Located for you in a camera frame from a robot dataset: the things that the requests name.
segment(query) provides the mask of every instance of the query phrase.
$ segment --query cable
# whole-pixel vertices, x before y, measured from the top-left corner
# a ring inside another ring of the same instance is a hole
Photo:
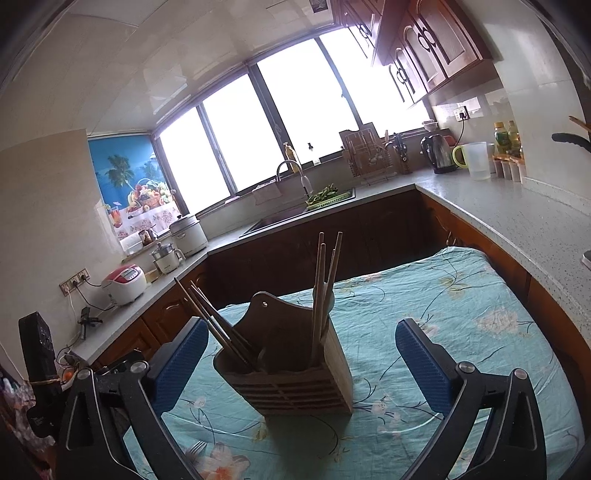
[[[86,282],[86,283],[87,283],[88,285],[90,285],[91,287],[102,288],[102,286],[101,286],[101,285],[95,285],[95,284],[93,284],[93,283],[90,283],[90,282],[88,281],[88,278],[86,278],[86,275],[81,275],[81,276],[80,276],[80,279],[81,279],[82,281]]]
[[[461,115],[462,115],[462,133],[460,134],[460,138],[457,139],[457,142],[453,146],[453,148],[456,148],[459,145],[460,140],[462,139],[462,135],[464,134],[464,126],[466,125],[466,119],[464,118],[463,113]]]
[[[102,309],[102,308],[100,308],[100,307],[97,307],[96,305],[93,305],[93,304],[92,304],[92,303],[90,303],[88,300],[86,300],[86,297],[84,296],[84,294],[82,293],[82,291],[81,291],[81,290],[78,288],[78,285],[77,285],[77,284],[76,284],[76,285],[74,285],[74,286],[75,286],[76,290],[78,290],[78,293],[79,293],[80,295],[82,295],[82,298],[84,299],[84,301],[85,301],[85,302],[86,302],[86,303],[87,303],[89,306],[91,306],[91,307],[93,307],[93,308],[96,308],[97,310],[100,310],[100,311],[102,311],[102,312],[108,312],[110,309],[113,309],[113,308],[115,308],[115,307],[116,307],[116,305],[111,305],[111,306],[110,306],[109,308],[107,308],[107,309]]]

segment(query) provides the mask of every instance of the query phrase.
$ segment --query white wall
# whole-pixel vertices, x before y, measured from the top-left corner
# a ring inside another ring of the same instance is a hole
[[[0,168],[0,343],[26,378],[18,319],[38,310],[55,349],[65,346],[84,302],[74,292],[74,318],[59,284],[83,268],[99,283],[124,255],[105,215],[85,130],[3,150]],[[84,288],[90,301],[106,300]]]
[[[519,0],[457,2],[493,49],[496,71],[519,127],[528,177],[532,179],[526,186],[567,203],[574,196],[561,189],[591,199],[591,155],[576,145],[551,139],[555,132],[585,133],[569,121],[569,115],[583,118],[583,111],[549,33]],[[494,128],[492,123],[491,118],[489,132]]]

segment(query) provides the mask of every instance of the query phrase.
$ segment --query power cord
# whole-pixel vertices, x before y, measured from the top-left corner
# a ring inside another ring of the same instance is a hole
[[[76,288],[76,290],[78,290],[78,293],[80,295],[82,295],[82,298],[84,299],[84,301],[86,302],[87,305],[89,305],[90,307],[93,307],[97,310],[100,310],[102,312],[108,312],[110,309],[114,309],[116,307],[116,305],[111,305],[109,308],[107,309],[102,309],[100,307],[97,307],[96,305],[93,305],[92,303],[90,303],[88,300],[86,300],[86,297],[84,296],[84,294],[82,293],[81,289],[78,288],[78,282],[73,281],[72,285],[74,285],[74,287]]]
[[[102,288],[102,286],[101,286],[101,285],[95,285],[95,284],[93,284],[93,283],[90,283],[90,282],[88,281],[88,278],[86,278],[86,275],[84,275],[84,274],[82,274],[82,275],[80,276],[80,279],[81,279],[82,281],[86,282],[86,284],[87,284],[87,285],[90,285],[91,287]]]
[[[456,148],[460,144],[460,140],[462,139],[462,135],[464,134],[464,126],[466,125],[466,118],[464,117],[464,114],[460,113],[460,116],[462,117],[462,133],[460,134],[460,138],[457,139],[456,144],[453,146],[454,148]]]

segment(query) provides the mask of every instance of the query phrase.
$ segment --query fork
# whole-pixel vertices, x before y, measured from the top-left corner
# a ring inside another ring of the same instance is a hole
[[[199,456],[199,454],[203,451],[203,449],[206,446],[207,446],[207,442],[203,442],[200,440],[195,445],[188,448],[185,451],[185,455],[187,456],[187,460],[189,460],[189,462],[193,463],[195,460],[197,460],[197,457]]]

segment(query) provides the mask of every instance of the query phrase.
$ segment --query window frame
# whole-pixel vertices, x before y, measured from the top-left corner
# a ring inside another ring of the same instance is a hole
[[[250,60],[244,62],[244,64],[229,71],[227,74],[225,74],[220,79],[218,79],[215,83],[212,83],[211,85],[208,85],[206,88],[202,89],[202,91],[200,93],[198,93],[197,95],[195,95],[194,97],[189,99],[186,103],[184,103],[184,105],[179,105],[179,107],[175,108],[174,113],[172,115],[170,115],[168,118],[166,118],[163,122],[161,122],[160,126],[158,126],[155,130],[153,130],[153,132],[151,133],[151,138],[152,138],[152,144],[154,146],[154,152],[155,152],[157,160],[160,163],[160,166],[164,172],[164,176],[165,176],[166,180],[168,181],[168,184],[171,186],[171,188],[176,190],[175,198],[177,199],[177,206],[183,215],[187,215],[189,213],[189,210],[188,210],[187,205],[183,199],[182,192],[178,188],[178,184],[174,178],[174,174],[173,174],[173,172],[170,168],[170,165],[168,163],[168,159],[166,157],[166,153],[164,151],[162,141],[160,140],[160,134],[164,130],[166,130],[170,125],[172,125],[177,119],[179,119],[182,115],[184,115],[187,111],[189,111],[191,108],[197,109],[197,113],[198,113],[199,118],[202,122],[207,139],[209,140],[210,147],[211,147],[213,154],[216,158],[218,167],[220,168],[220,171],[222,173],[222,177],[224,178],[226,186],[228,187],[228,191],[230,192],[230,195],[228,197],[220,200],[219,202],[216,202],[216,203],[210,205],[209,207],[201,210],[200,212],[196,212],[197,215],[209,213],[209,212],[219,208],[220,206],[224,205],[229,200],[234,199],[234,198],[239,198],[245,194],[248,194],[251,191],[253,191],[256,187],[258,187],[259,185],[264,184],[264,183],[270,181],[271,179],[273,179],[273,177],[269,177],[267,179],[261,179],[260,181],[258,181],[254,185],[251,185],[250,187],[247,187],[247,188],[239,191],[237,189],[236,183],[232,177],[232,173],[230,172],[230,169],[228,168],[228,165],[223,157],[222,150],[220,149],[219,144],[217,143],[217,139],[216,139],[215,133],[213,131],[213,128],[211,126],[211,123],[209,122],[209,117],[207,116],[207,111],[203,105],[203,101],[206,98],[208,98],[210,95],[217,92],[218,90],[224,88],[226,85],[232,83],[237,78],[239,78],[245,74],[248,75],[248,77],[252,83],[252,86],[255,90],[256,96],[258,97],[258,100],[263,108],[263,111],[265,112],[265,116],[267,117],[267,121],[269,122],[271,130],[274,133],[275,139],[277,140],[277,144],[279,145],[281,154],[283,155],[284,160],[287,160],[287,156],[285,154],[285,149],[283,147],[283,144],[285,142],[287,142],[291,145],[292,143],[291,143],[291,139],[289,137],[289,133],[287,132],[287,129],[285,128],[285,125],[284,125],[281,115],[279,113],[279,110],[277,109],[277,106],[273,100],[273,97],[271,96],[271,92],[269,91],[269,88],[265,82],[265,79],[263,78],[261,71],[257,65],[257,62],[259,62],[260,60],[263,60],[264,58],[267,58],[267,57],[269,57],[281,50],[292,47],[292,46],[294,46],[298,43],[301,43],[303,41],[314,39],[316,44],[318,45],[320,51],[324,55],[324,58],[326,59],[327,63],[329,64],[330,69],[333,72],[337,82],[339,83],[339,86],[342,90],[342,96],[346,99],[346,101],[349,105],[349,108],[351,109],[351,112],[353,114],[353,117],[355,118],[355,122],[358,125],[358,128],[361,128],[363,123],[361,121],[361,116],[357,110],[357,107],[355,106],[355,103],[353,101],[353,98],[351,97],[351,95],[347,89],[347,86],[345,85],[345,82],[343,80],[343,77],[339,73],[337,66],[335,65],[334,61],[330,57],[328,50],[326,49],[326,47],[324,46],[324,44],[320,38],[321,35],[323,35],[325,33],[329,33],[334,30],[339,30],[340,28],[344,28],[344,27],[341,27],[339,25],[331,25],[329,27],[319,28],[317,30],[314,30],[313,32],[307,33],[305,35],[301,35],[300,37],[298,37],[296,39],[284,42],[283,44],[281,44],[275,48],[269,49],[266,52],[263,52],[261,54],[254,56]],[[431,108],[431,105],[429,104],[429,102],[426,99],[423,99],[421,101],[427,111],[427,114],[431,118],[433,118],[433,109]],[[419,132],[424,133],[425,131],[426,130],[424,128],[415,128],[415,129],[412,129],[409,131],[404,131],[401,133],[404,138],[404,137],[411,137],[411,136],[417,135],[417,133],[419,133]],[[341,155],[340,151],[338,151],[338,152],[331,153],[329,155],[325,155],[323,158],[320,159],[320,162],[325,163],[327,161],[337,160],[340,158],[342,158],[342,155]],[[289,176],[290,175],[289,171],[285,172],[284,175]]]

